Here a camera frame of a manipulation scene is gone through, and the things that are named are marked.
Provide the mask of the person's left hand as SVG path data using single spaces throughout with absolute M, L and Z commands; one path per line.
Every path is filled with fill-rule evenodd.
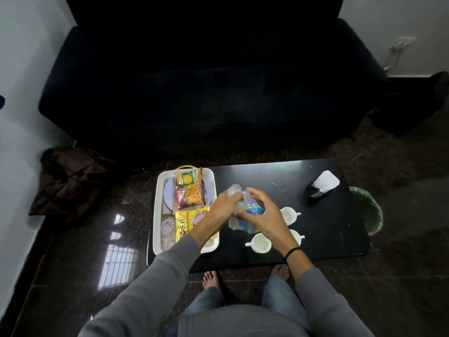
M 227 203 L 227 196 L 228 191 L 220 193 L 204 217 L 206 227 L 212 234 L 217 233 L 221 229 L 222 225 L 228 221 L 237 207 L 237 204 Z

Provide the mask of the person's right hand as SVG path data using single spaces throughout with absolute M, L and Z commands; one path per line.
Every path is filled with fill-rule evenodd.
M 272 242 L 272 246 L 284 257 L 292 248 L 299 246 L 292 236 L 287 224 L 284 222 L 280 209 L 261 190 L 247 187 L 246 191 L 255 199 L 261 201 L 265 212 L 260 215 L 260 223 L 252 223 L 266 238 Z

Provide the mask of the clear plastic bag blue print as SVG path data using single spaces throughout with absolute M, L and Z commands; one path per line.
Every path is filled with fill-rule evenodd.
M 233 214 L 246 212 L 251 215 L 262 215 L 265 212 L 264 206 L 257 202 L 254 198 L 252 198 L 251 194 L 246 190 L 243 190 L 239 184 L 233 184 L 230 188 L 228 188 L 227 195 L 228 197 L 230 197 L 237 192 L 242 192 L 243 200 L 238 202 L 233 210 Z M 228 226 L 233 231 L 244 231 L 249 234 L 255 234 L 259 232 L 256 226 L 254 226 L 252 223 L 247 220 L 238 219 L 235 216 L 231 216 L 229 218 Z

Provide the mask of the person's left forearm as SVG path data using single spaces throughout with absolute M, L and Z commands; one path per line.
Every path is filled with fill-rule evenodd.
M 200 221 L 86 323 L 78 337 L 154 337 L 183 292 L 200 247 L 216 230 L 215 223 Z

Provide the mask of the orange red snack packet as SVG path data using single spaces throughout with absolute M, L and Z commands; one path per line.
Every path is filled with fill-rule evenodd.
M 184 209 L 193 205 L 204 205 L 205 195 L 201 181 L 190 185 L 176 185 L 177 209 Z

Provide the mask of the green snack packet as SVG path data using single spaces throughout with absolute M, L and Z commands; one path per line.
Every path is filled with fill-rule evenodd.
M 175 186 L 190 186 L 203 181 L 203 168 L 193 168 L 188 171 L 175 172 Z

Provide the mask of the yellow snack packet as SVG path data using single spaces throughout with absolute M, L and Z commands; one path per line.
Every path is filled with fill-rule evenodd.
M 203 220 L 205 215 L 209 212 L 210 207 L 202 207 L 199 209 L 190 209 L 175 212 L 176 221 L 176 243 L 184 235 L 187 235 L 195 225 Z

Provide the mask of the black wristband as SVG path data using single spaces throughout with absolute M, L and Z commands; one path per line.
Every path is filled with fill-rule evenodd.
M 294 247 L 294 248 L 290 249 L 290 250 L 285 254 L 285 256 L 284 256 L 284 261 L 285 261 L 285 263 L 288 262 L 289 256 L 290 256 L 292 253 L 294 253 L 295 251 L 302 251 L 302 248 L 301 248 L 300 246 L 297 246 L 297 247 Z

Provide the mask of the pale round plate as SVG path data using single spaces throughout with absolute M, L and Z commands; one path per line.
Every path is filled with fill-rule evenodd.
M 203 179 L 204 183 L 204 195 L 205 195 L 205 206 L 210 205 L 214 198 L 216 192 L 215 177 L 210 175 L 205 175 Z M 173 212 L 178 210 L 177 197 L 175 192 L 176 177 L 172 176 L 166 179 L 163 190 L 163 199 L 165 205 L 171 209 Z

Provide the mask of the person's left foot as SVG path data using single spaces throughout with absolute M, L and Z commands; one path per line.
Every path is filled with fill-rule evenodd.
M 221 292 L 220 278 L 216 271 L 207 271 L 204 273 L 203 288 L 216 288 Z

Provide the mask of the clear drinking glass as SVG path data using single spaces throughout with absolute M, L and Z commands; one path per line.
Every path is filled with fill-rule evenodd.
M 161 218 L 160 238 L 161 240 L 176 240 L 176 220 L 173 216 Z

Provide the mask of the white rectangular tray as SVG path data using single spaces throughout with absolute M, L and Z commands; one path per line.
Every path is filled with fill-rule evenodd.
M 179 170 L 188 171 L 191 169 L 193 169 L 193 168 L 185 168 L 185 169 L 179 169 Z M 193 206 L 189 206 L 184 209 L 180 209 L 180 210 L 178 209 L 173 212 L 171 209 L 169 209 L 165 205 L 165 202 L 163 199 L 164 185 L 166 183 L 167 178 L 175 176 L 176 171 L 177 170 L 169 170 L 169 171 L 163 171 L 162 173 L 160 173 L 160 175 L 158 176 L 157 181 L 156 181 L 155 190 L 153 191 L 153 196 L 154 196 L 154 199 L 153 199 L 153 227 L 151 230 L 151 237 L 149 238 L 148 252 L 153 252 L 155 255 L 158 255 L 158 254 L 162 253 L 163 251 L 170 249 L 176 243 L 176 240 L 167 240 L 167 239 L 161 240 L 161 238 L 160 238 L 161 218 L 165 218 L 167 216 L 173 216 L 175 218 L 176 211 L 199 209 L 199 208 L 204 207 L 203 205 L 202 206 L 193 205 Z M 203 177 L 205 175 L 210 175 L 210 174 L 215 177 L 214 172 L 210 168 L 203 168 Z M 217 198 L 217 190 L 214 194 L 214 198 L 215 199 L 212 200 L 210 205 L 208 205 L 209 207 Z

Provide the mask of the person's grey sweater torso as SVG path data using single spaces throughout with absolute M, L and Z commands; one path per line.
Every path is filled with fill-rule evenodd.
M 234 305 L 182 314 L 177 337 L 311 337 L 294 320 L 261 306 Z

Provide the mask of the dark navy sofa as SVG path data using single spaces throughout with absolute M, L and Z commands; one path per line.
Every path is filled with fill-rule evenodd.
M 39 112 L 122 163 L 326 146 L 389 87 L 343 0 L 66 1 Z

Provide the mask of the black bulky bag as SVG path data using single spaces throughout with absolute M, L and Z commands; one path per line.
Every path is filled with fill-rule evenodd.
M 449 72 L 429 77 L 391 77 L 388 91 L 368 113 L 378 128 L 399 136 L 439 110 L 449 111 Z

